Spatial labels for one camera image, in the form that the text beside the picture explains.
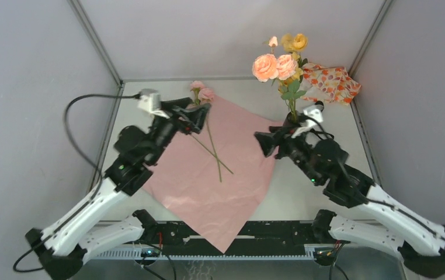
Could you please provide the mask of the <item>pink artificial rose stem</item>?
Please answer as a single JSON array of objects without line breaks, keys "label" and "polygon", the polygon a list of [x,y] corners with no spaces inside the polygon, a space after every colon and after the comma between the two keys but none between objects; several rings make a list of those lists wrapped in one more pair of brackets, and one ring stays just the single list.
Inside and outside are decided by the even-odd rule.
[{"label": "pink artificial rose stem", "polygon": [[[206,103],[211,103],[214,98],[215,98],[215,93],[213,91],[213,89],[207,87],[202,81],[199,80],[195,80],[190,84],[190,91],[194,93],[194,105],[198,106],[201,104],[206,104]],[[213,140],[213,136],[211,133],[211,128],[210,128],[210,124],[209,121],[206,120],[206,127],[207,127],[207,133],[210,139],[210,143],[211,143],[211,149],[216,155],[217,155],[217,151],[215,148],[215,144],[214,144],[214,140]],[[222,178],[222,172],[221,172],[221,165],[217,163],[217,168],[218,168],[218,177],[219,177],[219,182],[223,182],[223,178]]]}]

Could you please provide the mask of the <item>yellow artificial flower stem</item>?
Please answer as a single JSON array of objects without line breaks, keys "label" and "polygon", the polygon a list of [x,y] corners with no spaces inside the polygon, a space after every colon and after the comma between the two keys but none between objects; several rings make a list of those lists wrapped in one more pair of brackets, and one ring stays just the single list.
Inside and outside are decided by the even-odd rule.
[{"label": "yellow artificial flower stem", "polygon": [[304,97],[306,90],[301,88],[304,81],[303,66],[308,62],[301,53],[308,45],[308,37],[302,33],[296,35],[285,34],[281,38],[281,44],[285,54],[278,57],[278,91],[280,97],[288,107],[286,120],[297,123],[297,100]]}]

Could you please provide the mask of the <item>pink wrapping paper sheet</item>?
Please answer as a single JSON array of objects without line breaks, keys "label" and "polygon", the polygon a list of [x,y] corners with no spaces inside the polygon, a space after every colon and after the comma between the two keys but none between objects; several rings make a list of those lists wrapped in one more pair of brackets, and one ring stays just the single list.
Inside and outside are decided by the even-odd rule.
[{"label": "pink wrapping paper sheet", "polygon": [[[164,207],[224,253],[264,200],[275,161],[264,157],[254,137],[273,122],[215,97],[208,114],[221,166],[190,135],[177,134],[166,148],[153,175],[143,186]],[[199,141],[211,149],[207,127]]]}]

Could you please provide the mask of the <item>peach artificial rose stem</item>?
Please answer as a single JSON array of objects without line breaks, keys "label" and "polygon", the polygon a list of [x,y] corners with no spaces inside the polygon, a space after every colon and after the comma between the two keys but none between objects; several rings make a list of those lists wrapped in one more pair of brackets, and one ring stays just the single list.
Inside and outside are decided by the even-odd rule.
[{"label": "peach artificial rose stem", "polygon": [[254,60],[252,64],[253,76],[260,82],[300,79],[303,74],[298,63],[300,56],[296,52],[291,52],[276,57],[274,50],[279,45],[276,36],[271,37],[267,45],[270,47],[270,53],[260,55]]}]

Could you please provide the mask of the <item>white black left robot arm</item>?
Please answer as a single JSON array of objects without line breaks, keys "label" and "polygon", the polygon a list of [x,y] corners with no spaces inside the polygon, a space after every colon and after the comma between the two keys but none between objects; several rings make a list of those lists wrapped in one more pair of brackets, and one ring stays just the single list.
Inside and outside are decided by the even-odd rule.
[{"label": "white black left robot arm", "polygon": [[26,240],[52,279],[73,277],[91,258],[121,244],[153,242],[158,234],[155,219],[146,211],[95,229],[110,208],[133,196],[152,176],[167,146],[178,133],[200,133],[210,104],[192,106],[190,98],[160,101],[157,94],[140,100],[140,107],[153,121],[148,131],[135,125],[123,128],[114,148],[117,159],[76,206],[45,229],[33,228]]}]

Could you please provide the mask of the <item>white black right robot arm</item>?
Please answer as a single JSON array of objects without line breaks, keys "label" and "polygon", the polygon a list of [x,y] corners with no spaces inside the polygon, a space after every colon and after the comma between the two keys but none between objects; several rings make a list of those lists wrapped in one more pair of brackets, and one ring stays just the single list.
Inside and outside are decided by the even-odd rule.
[{"label": "white black right robot arm", "polygon": [[[316,144],[307,142],[315,133]],[[347,165],[348,154],[323,131],[298,126],[270,127],[254,134],[265,156],[289,158],[334,204],[369,214],[376,225],[334,211],[318,211],[312,234],[321,243],[356,243],[387,253],[410,271],[435,279],[445,274],[445,225],[434,223],[390,196],[361,171]]]}]

